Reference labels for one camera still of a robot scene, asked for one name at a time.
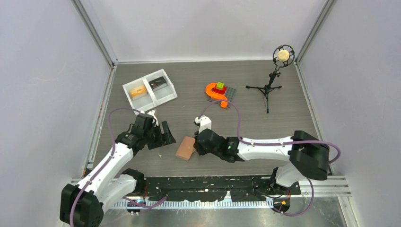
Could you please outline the pink leather card holder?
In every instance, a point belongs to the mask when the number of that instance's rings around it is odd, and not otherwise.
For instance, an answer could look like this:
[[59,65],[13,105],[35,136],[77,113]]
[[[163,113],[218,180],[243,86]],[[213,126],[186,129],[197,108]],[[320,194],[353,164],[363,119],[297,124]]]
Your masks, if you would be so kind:
[[192,154],[196,151],[196,149],[194,148],[194,143],[195,138],[185,136],[175,155],[178,158],[188,161],[191,158]]

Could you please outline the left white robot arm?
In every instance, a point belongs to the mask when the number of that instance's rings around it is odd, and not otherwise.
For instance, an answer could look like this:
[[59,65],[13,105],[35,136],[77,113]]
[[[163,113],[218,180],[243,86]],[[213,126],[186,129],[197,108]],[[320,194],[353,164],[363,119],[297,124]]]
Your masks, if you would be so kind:
[[175,142],[167,121],[159,122],[154,111],[139,113],[128,130],[113,139],[110,151],[86,177],[62,189],[60,221],[72,227],[99,226],[116,202],[145,190],[144,174],[138,170],[128,168],[113,179],[124,165],[145,147],[155,149]]

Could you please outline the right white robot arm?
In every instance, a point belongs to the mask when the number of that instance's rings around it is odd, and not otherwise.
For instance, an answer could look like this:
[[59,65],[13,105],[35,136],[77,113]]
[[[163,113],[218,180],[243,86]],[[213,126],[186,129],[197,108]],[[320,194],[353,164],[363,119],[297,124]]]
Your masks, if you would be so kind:
[[272,140],[219,136],[211,129],[194,134],[199,155],[211,153],[229,163],[254,159],[285,161],[271,175],[270,189],[282,194],[304,178],[324,181],[328,178],[329,147],[305,131]]

